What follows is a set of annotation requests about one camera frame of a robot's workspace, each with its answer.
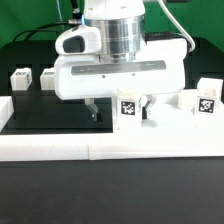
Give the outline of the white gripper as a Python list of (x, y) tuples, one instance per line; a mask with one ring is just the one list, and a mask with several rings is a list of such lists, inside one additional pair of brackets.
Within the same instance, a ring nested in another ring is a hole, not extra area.
[(185, 87), (183, 60), (187, 42), (183, 38), (148, 41), (133, 62), (100, 63), (97, 54), (59, 56), (55, 62), (55, 93), (62, 100), (86, 99), (85, 105), (95, 122), (102, 114), (94, 98), (117, 95), (118, 89), (131, 88), (143, 96), (142, 119), (151, 117), (156, 94), (180, 92)]

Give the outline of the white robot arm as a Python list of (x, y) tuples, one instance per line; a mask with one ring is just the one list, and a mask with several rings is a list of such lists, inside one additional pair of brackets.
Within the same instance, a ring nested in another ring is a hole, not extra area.
[(144, 15), (144, 0), (85, 0), (84, 22), (55, 42), (56, 95), (83, 99), (98, 120), (95, 100), (116, 97), (121, 89), (142, 96), (180, 92), (187, 41), (149, 40)]

